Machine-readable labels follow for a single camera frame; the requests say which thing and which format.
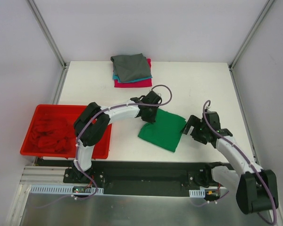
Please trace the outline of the green t-shirt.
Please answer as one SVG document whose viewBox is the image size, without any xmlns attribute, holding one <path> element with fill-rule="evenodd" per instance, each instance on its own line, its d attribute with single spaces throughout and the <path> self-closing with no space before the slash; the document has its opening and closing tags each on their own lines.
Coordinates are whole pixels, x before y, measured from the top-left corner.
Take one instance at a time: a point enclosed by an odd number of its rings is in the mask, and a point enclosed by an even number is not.
<svg viewBox="0 0 283 226">
<path fill-rule="evenodd" d="M 181 130 L 185 125 L 185 118 L 158 109 L 156 121 L 153 124 L 146 123 L 141 128 L 138 137 L 174 153 L 182 136 Z"/>
</svg>

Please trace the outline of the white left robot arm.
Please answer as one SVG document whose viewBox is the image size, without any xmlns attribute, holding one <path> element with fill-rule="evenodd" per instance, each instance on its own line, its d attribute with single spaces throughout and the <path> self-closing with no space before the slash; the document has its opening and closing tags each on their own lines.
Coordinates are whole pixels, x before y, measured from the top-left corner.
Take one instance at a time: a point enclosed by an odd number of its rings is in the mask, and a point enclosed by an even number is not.
<svg viewBox="0 0 283 226">
<path fill-rule="evenodd" d="M 116 122 L 131 118 L 154 123 L 162 98 L 154 91 L 141 97 L 113 106 L 100 106 L 95 102 L 87 105 L 74 122 L 76 135 L 76 153 L 73 162 L 74 178 L 79 183 L 90 179 L 92 154 L 95 145 L 102 139 L 107 127 Z"/>
</svg>

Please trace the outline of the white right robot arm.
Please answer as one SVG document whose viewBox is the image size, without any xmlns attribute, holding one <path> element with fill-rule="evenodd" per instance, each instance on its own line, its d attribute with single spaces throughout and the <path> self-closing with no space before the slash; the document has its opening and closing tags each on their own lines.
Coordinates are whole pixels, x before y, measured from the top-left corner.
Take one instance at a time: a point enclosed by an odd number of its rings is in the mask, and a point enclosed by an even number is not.
<svg viewBox="0 0 283 226">
<path fill-rule="evenodd" d="M 235 193 L 238 207 L 244 214 L 259 213 L 279 206 L 277 180 L 272 170 L 263 169 L 252 162 L 236 144 L 229 129 L 221 127 L 217 112 L 205 111 L 202 118 L 191 115 L 182 129 L 195 141 L 211 144 L 232 166 L 228 169 L 221 162 L 207 163 L 194 182 L 202 187 L 216 183 Z"/>
</svg>

